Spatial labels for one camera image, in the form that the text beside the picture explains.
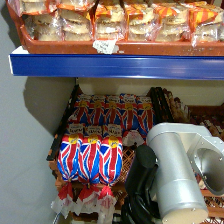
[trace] orange tray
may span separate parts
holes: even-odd
[[[22,46],[31,54],[97,54],[92,41],[38,41],[26,31],[24,21],[9,6],[9,14],[15,23]],[[171,55],[171,56],[224,56],[224,42],[201,43],[192,47],[190,42],[127,42],[116,43],[123,55]]]

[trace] baked good package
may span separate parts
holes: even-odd
[[[89,119],[89,104],[90,104],[91,96],[86,94],[79,94],[75,105],[74,105],[74,112],[68,118],[69,122],[73,122],[75,124],[88,124]]]
[[[8,4],[18,16],[46,14],[57,9],[55,0],[8,0]]]
[[[160,24],[155,41],[173,42],[190,38],[187,7],[178,3],[158,3],[151,7],[159,16]]]
[[[57,11],[32,16],[34,39],[39,41],[62,41],[62,24]]]
[[[123,131],[138,130],[138,109],[134,94],[121,94],[121,116]]]
[[[89,41],[92,39],[92,21],[89,11],[60,9],[65,41]]]
[[[121,124],[120,96],[107,95],[105,99],[104,124]]]
[[[97,199],[99,196],[99,150],[102,141],[102,127],[87,126],[83,143],[80,147],[78,180],[84,185],[75,203],[75,213],[90,214],[98,212]]]
[[[122,131],[120,125],[104,126],[100,147],[100,182],[104,184],[99,198],[98,224],[112,223],[116,199],[110,189],[117,181],[122,168]]]
[[[88,11],[95,5],[95,0],[57,0],[57,7],[73,11]]]
[[[204,1],[184,5],[189,8],[193,46],[200,42],[219,41],[222,38],[223,9]]]
[[[89,104],[89,124],[102,126],[104,122],[105,96],[93,95]]]
[[[60,145],[57,166],[65,185],[60,190],[51,208],[65,218],[74,212],[72,181],[78,180],[78,158],[83,142],[83,125],[69,123]]]
[[[95,40],[122,40],[126,21],[119,0],[100,0],[95,12]]]
[[[127,39],[131,41],[151,41],[157,29],[157,19],[153,8],[141,0],[125,0],[127,17]]]

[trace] food display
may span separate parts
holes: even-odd
[[[119,0],[101,0],[95,12],[94,39],[122,40],[125,38],[125,14]]]

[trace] packaged bread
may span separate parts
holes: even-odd
[[[40,15],[57,9],[55,0],[9,0],[8,4],[18,16]]]
[[[196,46],[200,42],[220,40],[223,24],[223,9],[207,2],[184,4],[189,8],[189,24],[192,32],[191,42]]]
[[[125,38],[126,22],[119,0],[100,0],[95,12],[95,39]]]
[[[58,0],[57,7],[75,11],[88,11],[95,5],[95,0]]]
[[[60,10],[65,41],[89,41],[92,39],[92,24],[88,11]]]
[[[124,7],[128,25],[127,39],[131,41],[153,40],[157,24],[153,8],[139,0],[126,0]]]
[[[178,3],[152,4],[159,17],[160,29],[156,41],[169,42],[189,39],[188,8]]]
[[[58,12],[33,16],[34,38],[39,41],[62,41],[62,25]]]

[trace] shelf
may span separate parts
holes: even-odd
[[[15,76],[224,80],[224,56],[29,54],[9,56]]]

